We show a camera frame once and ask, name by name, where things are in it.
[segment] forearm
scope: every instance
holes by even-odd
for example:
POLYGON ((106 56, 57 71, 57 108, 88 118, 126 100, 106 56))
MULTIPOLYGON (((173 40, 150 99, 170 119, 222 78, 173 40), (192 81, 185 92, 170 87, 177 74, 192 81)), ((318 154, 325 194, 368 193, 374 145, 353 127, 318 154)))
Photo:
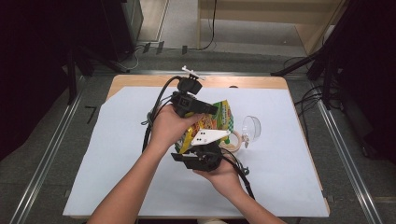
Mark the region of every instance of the forearm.
POLYGON ((157 148, 146 148, 131 170, 104 198, 89 223, 132 223, 149 189, 162 154, 157 148))
POLYGON ((228 200, 242 213, 250 224, 284 223, 280 218, 274 216, 242 190, 228 197, 228 200))

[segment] snack package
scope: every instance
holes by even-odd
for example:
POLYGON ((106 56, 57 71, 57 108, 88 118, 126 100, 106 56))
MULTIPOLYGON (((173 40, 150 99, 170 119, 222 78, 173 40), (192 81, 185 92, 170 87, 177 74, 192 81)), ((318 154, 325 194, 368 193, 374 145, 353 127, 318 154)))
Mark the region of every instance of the snack package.
MULTIPOLYGON (((233 131, 233 114, 227 100, 213 104, 218 108, 216 115, 205 114, 198 122, 193 124, 183 136, 175 143, 177 153, 184 154, 191 148, 191 141, 200 129, 229 130, 233 131)), ((223 137, 218 143, 224 141, 228 144, 229 137, 223 137)))

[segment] bare arm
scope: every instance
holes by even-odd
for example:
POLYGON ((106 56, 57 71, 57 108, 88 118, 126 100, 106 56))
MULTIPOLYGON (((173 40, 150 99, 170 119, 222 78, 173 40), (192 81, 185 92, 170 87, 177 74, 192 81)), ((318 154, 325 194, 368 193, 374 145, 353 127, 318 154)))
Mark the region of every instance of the bare arm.
POLYGON ((88 223, 133 223, 163 155, 202 116, 181 119, 167 105, 155 119, 148 146, 93 212, 88 223))
POLYGON ((213 187, 227 198, 249 223, 284 223, 245 193, 239 182, 238 174, 227 161, 221 161, 219 168, 212 172, 194 172, 208 179, 213 187))

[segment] hand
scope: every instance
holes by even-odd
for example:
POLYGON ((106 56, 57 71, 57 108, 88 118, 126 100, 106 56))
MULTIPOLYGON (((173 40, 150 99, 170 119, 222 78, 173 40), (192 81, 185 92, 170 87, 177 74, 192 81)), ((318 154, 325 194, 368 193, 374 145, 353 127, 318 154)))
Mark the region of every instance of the hand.
POLYGON ((154 120, 148 144, 164 150, 164 154, 202 116, 203 114, 194 114, 189 118, 181 118, 172 105, 164 106, 154 120))
POLYGON ((213 187, 227 199, 230 199, 233 195, 245 193, 239 181, 238 173, 226 160, 222 160, 220 166, 214 171, 194 170, 194 172, 209 180, 213 187))

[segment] gray carpet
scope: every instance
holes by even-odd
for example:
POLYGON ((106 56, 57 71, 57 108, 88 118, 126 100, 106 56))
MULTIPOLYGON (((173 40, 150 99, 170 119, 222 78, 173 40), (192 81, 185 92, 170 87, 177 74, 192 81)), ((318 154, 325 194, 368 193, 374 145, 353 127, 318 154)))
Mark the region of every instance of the gray carpet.
MULTIPOLYGON (((183 65, 187 65, 194 71, 241 72, 267 76, 268 72, 283 68, 284 62, 289 59, 281 56, 198 51, 189 51, 187 54, 181 55, 178 50, 164 50, 163 53, 157 55, 155 49, 151 49, 146 54, 140 51, 137 56, 139 65, 131 71, 133 74, 144 74, 145 70, 180 71, 183 65)), ((136 64, 136 59, 134 56, 130 56, 122 64, 133 67, 136 64)), ((87 123, 92 110, 85 106, 97 106, 99 109, 106 99, 111 80, 114 77, 114 73, 102 65, 95 67, 96 72, 87 82, 76 114, 68 127, 26 223, 82 223, 83 221, 63 217, 62 212, 67 201, 64 194, 72 188, 97 120, 98 110, 92 121, 87 123)), ((296 73, 305 71, 306 68, 303 67, 296 73)), ((287 81, 294 101, 301 100, 304 93, 310 89, 310 82, 304 76, 289 75, 287 81)), ((66 102, 67 91, 37 125, 28 141, 0 161, 0 223, 8 223, 11 220, 24 188, 29 183, 65 111, 66 102)), ((334 114, 339 122, 340 130, 350 146, 350 153, 358 164, 369 190, 377 198, 394 197, 396 195, 395 165, 388 161, 372 161, 364 158, 345 116, 339 111, 334 111, 334 114)), ((317 107, 306 112, 306 120, 309 128, 310 150, 318 170, 318 177, 326 194, 333 200, 329 202, 331 208, 329 218, 303 218, 300 223, 367 223, 359 200, 317 107)), ((396 222, 393 212, 396 208, 395 204, 377 204, 385 223, 396 222)), ((294 223, 296 218, 288 217, 284 220, 294 223)))

